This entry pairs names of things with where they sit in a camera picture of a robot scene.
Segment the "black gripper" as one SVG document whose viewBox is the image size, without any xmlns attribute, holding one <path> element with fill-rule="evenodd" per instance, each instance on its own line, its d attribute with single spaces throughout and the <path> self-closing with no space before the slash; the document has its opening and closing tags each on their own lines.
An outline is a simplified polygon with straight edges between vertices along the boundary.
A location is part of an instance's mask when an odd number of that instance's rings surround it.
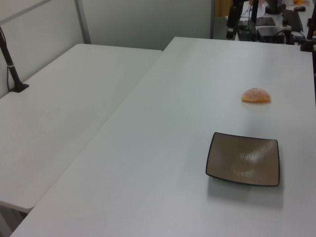
<svg viewBox="0 0 316 237">
<path fill-rule="evenodd" d="M 232 5 L 229 11 L 228 20 L 227 20 L 227 33 L 226 38 L 235 38 L 235 26 L 240 17 L 241 5 Z"/>
</svg>

